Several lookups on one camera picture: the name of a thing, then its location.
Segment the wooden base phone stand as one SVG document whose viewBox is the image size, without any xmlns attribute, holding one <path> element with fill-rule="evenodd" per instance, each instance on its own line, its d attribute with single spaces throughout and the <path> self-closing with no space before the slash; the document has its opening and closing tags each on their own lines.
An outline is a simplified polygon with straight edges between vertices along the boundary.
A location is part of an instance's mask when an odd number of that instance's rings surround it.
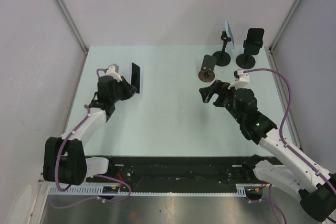
<svg viewBox="0 0 336 224">
<path fill-rule="evenodd" d="M 202 82 L 212 82 L 215 79 L 214 68 L 216 66 L 216 57 L 205 55 L 202 61 L 201 69 L 198 72 L 198 78 Z"/>
</svg>

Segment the black phone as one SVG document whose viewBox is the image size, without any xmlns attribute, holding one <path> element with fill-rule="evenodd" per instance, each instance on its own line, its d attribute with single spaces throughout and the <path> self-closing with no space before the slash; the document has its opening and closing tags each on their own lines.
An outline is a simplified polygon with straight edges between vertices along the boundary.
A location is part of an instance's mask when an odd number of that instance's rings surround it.
<svg viewBox="0 0 336 224">
<path fill-rule="evenodd" d="M 247 43 L 261 48 L 264 44 L 264 33 L 265 30 L 263 28 L 249 28 L 246 38 Z"/>
</svg>

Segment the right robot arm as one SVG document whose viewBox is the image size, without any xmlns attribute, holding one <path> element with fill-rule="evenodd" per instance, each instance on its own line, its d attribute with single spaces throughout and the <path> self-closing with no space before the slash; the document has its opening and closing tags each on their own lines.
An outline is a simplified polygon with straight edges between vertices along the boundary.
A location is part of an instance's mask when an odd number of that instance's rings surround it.
<svg viewBox="0 0 336 224">
<path fill-rule="evenodd" d="M 225 108 L 239 124 L 242 135 L 270 152 L 283 164 L 276 167 L 264 158 L 253 156 L 254 162 L 242 169 L 243 179 L 254 183 L 264 180 L 300 202 L 314 220 L 323 222 L 335 211 L 335 174 L 314 162 L 299 148 L 288 142 L 276 124 L 258 111 L 257 99 L 251 89 L 232 88 L 216 80 L 200 88 L 203 103 L 214 94 L 215 107 Z"/>
</svg>

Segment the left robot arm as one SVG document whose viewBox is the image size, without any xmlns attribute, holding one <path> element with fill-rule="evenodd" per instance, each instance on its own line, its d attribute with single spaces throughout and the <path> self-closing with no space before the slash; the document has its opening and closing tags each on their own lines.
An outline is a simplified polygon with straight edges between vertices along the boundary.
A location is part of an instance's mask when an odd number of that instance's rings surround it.
<svg viewBox="0 0 336 224">
<path fill-rule="evenodd" d="M 89 105 L 85 106 L 85 117 L 68 133 L 50 137 L 45 144 L 43 178 L 54 182 L 60 191 L 70 186 L 81 185 L 86 178 L 98 175 L 103 181 L 115 178 L 116 169 L 104 157 L 87 158 L 84 146 L 95 132 L 111 118 L 116 103 L 128 100 L 140 92 L 140 79 L 105 75 L 98 79 L 97 91 Z"/>
</svg>

